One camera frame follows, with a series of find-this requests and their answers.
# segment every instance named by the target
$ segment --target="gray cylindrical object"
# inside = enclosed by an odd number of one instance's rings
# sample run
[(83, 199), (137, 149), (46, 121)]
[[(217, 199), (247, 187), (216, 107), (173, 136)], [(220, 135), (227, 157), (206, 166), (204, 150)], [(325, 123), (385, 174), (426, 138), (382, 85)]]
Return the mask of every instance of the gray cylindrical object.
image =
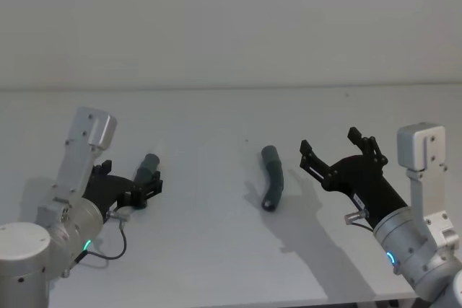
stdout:
[(157, 171), (160, 159), (155, 154), (146, 154), (143, 162), (136, 171), (134, 182), (140, 185), (151, 182), (153, 174)]
[(462, 307), (462, 271), (458, 272), (448, 287), (433, 303), (434, 308)]
[(48, 306), (50, 235), (36, 224), (0, 226), (0, 307)]
[(402, 274), (425, 301), (433, 302), (462, 269), (452, 249), (436, 252), (431, 242), (421, 236), (409, 207), (385, 217), (376, 226), (374, 235), (391, 259), (394, 272)]
[(266, 192), (261, 207), (268, 212), (276, 210), (281, 200), (284, 189), (284, 175), (282, 173), (282, 163), (275, 146), (266, 146), (261, 150), (261, 157), (268, 171), (271, 181), (268, 192)]
[(48, 280), (58, 278), (73, 266), (88, 241), (93, 241), (103, 228), (103, 216), (98, 207), (86, 198), (80, 198), (64, 223), (48, 229), (51, 236), (50, 257), (53, 261), (47, 271)]

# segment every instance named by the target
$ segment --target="blue led light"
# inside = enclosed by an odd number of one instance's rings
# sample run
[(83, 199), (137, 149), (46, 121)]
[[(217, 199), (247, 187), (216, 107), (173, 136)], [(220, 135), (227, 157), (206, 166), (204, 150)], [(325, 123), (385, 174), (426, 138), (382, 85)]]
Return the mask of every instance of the blue led light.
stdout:
[(87, 248), (91, 244), (91, 242), (92, 242), (91, 239), (87, 240), (87, 243), (85, 243), (85, 245), (84, 245), (84, 250), (87, 250)]
[(395, 257), (393, 256), (393, 254), (391, 254), (390, 252), (387, 252), (387, 256), (391, 264), (394, 265), (396, 261), (395, 261)]

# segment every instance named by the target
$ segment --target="gray bracket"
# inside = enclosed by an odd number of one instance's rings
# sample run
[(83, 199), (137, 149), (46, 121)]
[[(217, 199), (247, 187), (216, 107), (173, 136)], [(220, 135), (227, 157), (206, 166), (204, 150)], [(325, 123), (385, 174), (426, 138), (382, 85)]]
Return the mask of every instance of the gray bracket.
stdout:
[(398, 131), (398, 162), (411, 180), (411, 210), (422, 236), (435, 250), (458, 248), (459, 237), (445, 211), (444, 174), (448, 170), (443, 126), (419, 123)]

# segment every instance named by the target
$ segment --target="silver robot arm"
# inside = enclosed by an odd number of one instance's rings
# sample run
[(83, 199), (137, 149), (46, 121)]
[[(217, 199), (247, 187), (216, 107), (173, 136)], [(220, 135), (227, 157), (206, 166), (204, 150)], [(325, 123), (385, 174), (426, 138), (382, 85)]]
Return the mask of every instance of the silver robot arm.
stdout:
[(100, 210), (82, 198), (95, 159), (113, 138), (117, 121), (81, 107), (68, 138), (53, 198), (38, 209), (36, 224), (0, 226), (0, 307), (46, 308), (48, 282), (67, 277), (76, 257), (103, 227)]
[(411, 208), (394, 211), (374, 235), (416, 294), (433, 308), (462, 307), (459, 236), (444, 204), (445, 128), (430, 123), (398, 131), (398, 162), (411, 180)]

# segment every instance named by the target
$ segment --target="green led light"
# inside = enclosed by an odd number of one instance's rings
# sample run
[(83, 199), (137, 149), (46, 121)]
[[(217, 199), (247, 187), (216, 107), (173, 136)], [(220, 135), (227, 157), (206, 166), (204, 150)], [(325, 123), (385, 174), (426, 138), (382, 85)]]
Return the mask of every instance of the green led light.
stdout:
[(87, 250), (88, 246), (90, 245), (90, 243), (92, 242), (91, 239), (87, 240), (87, 243), (85, 243), (84, 245), (84, 250)]

